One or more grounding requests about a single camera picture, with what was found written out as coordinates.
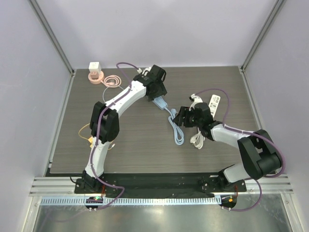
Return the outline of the white power strip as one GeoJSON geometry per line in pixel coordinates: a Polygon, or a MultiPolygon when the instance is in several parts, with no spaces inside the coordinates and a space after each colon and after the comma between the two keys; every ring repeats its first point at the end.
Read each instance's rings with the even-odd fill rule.
{"type": "MultiPolygon", "coordinates": [[[[212,117],[215,116],[219,102],[220,102],[221,97],[218,95],[213,94],[209,103],[209,108],[212,117]]],[[[199,128],[197,128],[197,134],[193,135],[190,138],[190,143],[197,149],[201,149],[203,147],[205,141],[205,137],[201,134],[201,131],[199,128]]]]}

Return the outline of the pink round socket base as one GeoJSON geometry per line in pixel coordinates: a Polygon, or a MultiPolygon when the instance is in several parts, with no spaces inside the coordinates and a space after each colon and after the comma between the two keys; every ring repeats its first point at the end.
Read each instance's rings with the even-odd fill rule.
{"type": "Polygon", "coordinates": [[[117,75],[109,75],[105,76],[103,71],[98,72],[90,72],[88,74],[88,80],[90,83],[94,85],[103,84],[105,87],[117,88],[120,87],[122,80],[117,75]]]}

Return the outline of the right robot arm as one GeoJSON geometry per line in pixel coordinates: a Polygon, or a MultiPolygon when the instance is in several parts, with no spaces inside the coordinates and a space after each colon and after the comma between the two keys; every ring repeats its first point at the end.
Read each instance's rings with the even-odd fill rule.
{"type": "Polygon", "coordinates": [[[241,163],[222,169],[218,173],[218,187],[231,190],[237,182],[245,179],[274,178],[274,171],[284,169],[283,157],[265,130],[242,131],[214,120],[207,103],[182,106],[173,119],[177,126],[196,127],[201,135],[211,141],[237,148],[241,163]]]}

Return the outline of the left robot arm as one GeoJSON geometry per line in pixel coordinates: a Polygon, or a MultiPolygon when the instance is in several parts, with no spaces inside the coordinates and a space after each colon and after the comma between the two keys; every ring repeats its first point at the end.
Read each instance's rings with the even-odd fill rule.
{"type": "Polygon", "coordinates": [[[100,179],[104,173],[104,162],[110,143],[119,134],[119,118],[125,110],[143,97],[152,101],[167,94],[164,86],[167,73],[163,68],[153,65],[143,71],[141,69],[137,71],[138,75],[116,97],[94,105],[90,120],[92,148],[82,178],[76,183],[77,187],[85,191],[97,193],[104,185],[100,179]]]}

